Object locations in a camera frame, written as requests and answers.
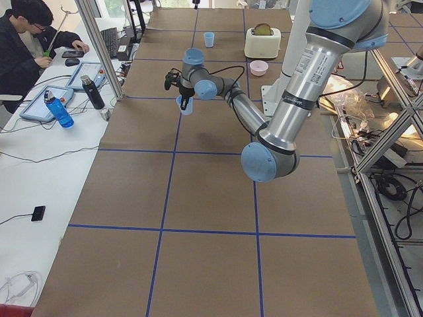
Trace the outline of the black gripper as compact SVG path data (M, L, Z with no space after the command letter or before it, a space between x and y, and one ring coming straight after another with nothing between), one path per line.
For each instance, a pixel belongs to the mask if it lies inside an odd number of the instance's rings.
M193 88L185 87L182 84L179 84L178 90L180 93L180 109L185 110L190 104L191 97L195 95L195 91Z

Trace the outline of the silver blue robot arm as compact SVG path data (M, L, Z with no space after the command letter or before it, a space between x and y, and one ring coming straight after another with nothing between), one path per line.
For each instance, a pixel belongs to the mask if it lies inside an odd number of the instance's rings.
M165 88L178 87L181 110L194 95L201 100L222 97L256 138L241 153L245 174L255 182L286 176L299 163L295 138L341 57L386 43L390 6L390 1L310 1L298 5L294 25L299 26L305 18L307 43L270 120L235 80L211 75L204 66L203 53L196 48L185 51L182 71L175 79L167 78Z

